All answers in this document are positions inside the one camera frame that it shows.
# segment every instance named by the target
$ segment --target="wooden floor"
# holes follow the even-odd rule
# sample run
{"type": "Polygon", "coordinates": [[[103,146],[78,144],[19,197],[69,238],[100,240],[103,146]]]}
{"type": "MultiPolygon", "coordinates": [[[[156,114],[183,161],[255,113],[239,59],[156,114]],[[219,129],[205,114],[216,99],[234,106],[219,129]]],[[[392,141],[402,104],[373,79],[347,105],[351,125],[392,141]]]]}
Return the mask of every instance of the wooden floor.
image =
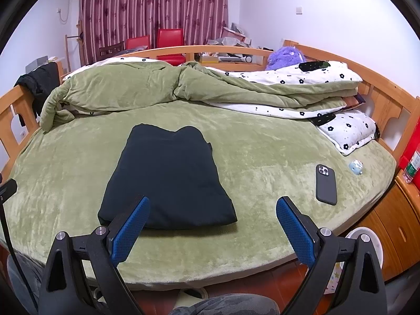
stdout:
{"type": "MultiPolygon", "coordinates": [[[[243,279],[207,286],[205,289],[209,297],[227,293],[263,295],[276,301],[280,311],[282,311],[299,288],[306,269],[306,265],[290,262],[243,279]]],[[[167,315],[175,304],[178,292],[179,290],[134,291],[133,296],[146,315],[167,315]]],[[[324,314],[328,310],[331,300],[331,295],[324,296],[315,314],[324,314]]]]}

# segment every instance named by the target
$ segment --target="purple fluffy pillow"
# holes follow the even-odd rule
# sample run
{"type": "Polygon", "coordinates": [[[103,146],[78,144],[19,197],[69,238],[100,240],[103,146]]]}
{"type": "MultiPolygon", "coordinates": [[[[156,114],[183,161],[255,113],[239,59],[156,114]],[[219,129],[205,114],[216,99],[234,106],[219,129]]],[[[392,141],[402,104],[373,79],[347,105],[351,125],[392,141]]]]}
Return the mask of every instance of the purple fluffy pillow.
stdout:
{"type": "Polygon", "coordinates": [[[306,62],[305,56],[301,51],[291,46],[284,46],[270,54],[268,65],[265,69],[267,71],[277,70],[282,67],[300,64],[301,62],[306,62]]]}

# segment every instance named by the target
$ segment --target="wooden headboard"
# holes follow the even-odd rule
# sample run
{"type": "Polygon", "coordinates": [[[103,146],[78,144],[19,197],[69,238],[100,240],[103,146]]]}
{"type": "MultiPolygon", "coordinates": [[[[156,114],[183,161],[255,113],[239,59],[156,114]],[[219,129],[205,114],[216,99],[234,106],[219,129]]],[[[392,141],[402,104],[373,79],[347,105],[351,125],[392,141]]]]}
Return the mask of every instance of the wooden headboard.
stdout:
{"type": "MultiPolygon", "coordinates": [[[[383,133],[386,125],[391,118],[399,118],[402,110],[406,109],[410,117],[404,128],[402,136],[396,145],[396,148],[392,150],[383,139],[379,139],[378,142],[388,150],[392,156],[398,161],[414,131],[417,121],[420,117],[420,98],[414,98],[408,92],[394,84],[389,79],[383,77],[379,73],[368,69],[365,66],[357,64],[351,60],[337,56],[332,53],[315,49],[308,46],[300,45],[297,42],[286,40],[285,46],[294,46],[301,50],[308,59],[312,60],[336,60],[345,62],[349,69],[355,71],[363,82],[359,85],[360,94],[369,95],[374,103],[374,110],[372,114],[373,120],[377,123],[379,130],[383,133]]],[[[261,71],[264,70],[267,65],[268,56],[272,53],[262,49],[252,49],[239,46],[214,46],[214,45],[199,45],[199,46],[177,46],[177,47],[165,47],[161,49],[150,49],[140,52],[134,52],[125,54],[123,56],[137,56],[141,58],[152,58],[155,59],[160,55],[167,54],[185,54],[186,60],[194,60],[195,53],[202,52],[223,52],[223,53],[234,53],[234,54],[249,54],[261,57],[261,63],[218,63],[218,64],[206,64],[206,66],[215,67],[224,71],[261,71]]],[[[16,160],[19,152],[25,147],[30,136],[39,127],[36,122],[34,114],[32,112],[32,101],[33,97],[31,94],[21,86],[15,86],[3,97],[0,98],[0,140],[2,141],[9,160],[6,166],[2,170],[3,178],[6,179],[10,170],[16,160]],[[18,144],[12,130],[11,121],[15,114],[21,114],[28,127],[29,134],[18,144]]]]}

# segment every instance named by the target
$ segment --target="bottle label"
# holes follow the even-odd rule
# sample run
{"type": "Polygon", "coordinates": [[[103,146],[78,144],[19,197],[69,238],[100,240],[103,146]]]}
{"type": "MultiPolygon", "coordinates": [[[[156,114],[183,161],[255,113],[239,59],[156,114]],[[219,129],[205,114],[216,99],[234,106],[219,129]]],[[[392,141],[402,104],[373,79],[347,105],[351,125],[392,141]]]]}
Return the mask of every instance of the bottle label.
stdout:
{"type": "Polygon", "coordinates": [[[407,173],[410,174],[411,177],[414,177],[415,173],[420,168],[420,155],[417,153],[417,151],[414,152],[413,157],[411,158],[411,161],[407,165],[407,173]]]}

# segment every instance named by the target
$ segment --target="water bottle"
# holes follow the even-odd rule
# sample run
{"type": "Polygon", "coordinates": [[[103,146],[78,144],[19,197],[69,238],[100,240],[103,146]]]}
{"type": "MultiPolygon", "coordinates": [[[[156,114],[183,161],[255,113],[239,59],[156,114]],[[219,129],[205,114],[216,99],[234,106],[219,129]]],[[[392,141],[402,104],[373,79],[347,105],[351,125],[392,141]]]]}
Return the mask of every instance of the water bottle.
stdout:
{"type": "Polygon", "coordinates": [[[410,183],[414,175],[416,175],[417,171],[420,168],[420,143],[417,145],[416,151],[413,154],[410,162],[408,163],[407,167],[404,169],[402,173],[402,177],[404,178],[405,182],[410,183]]]}

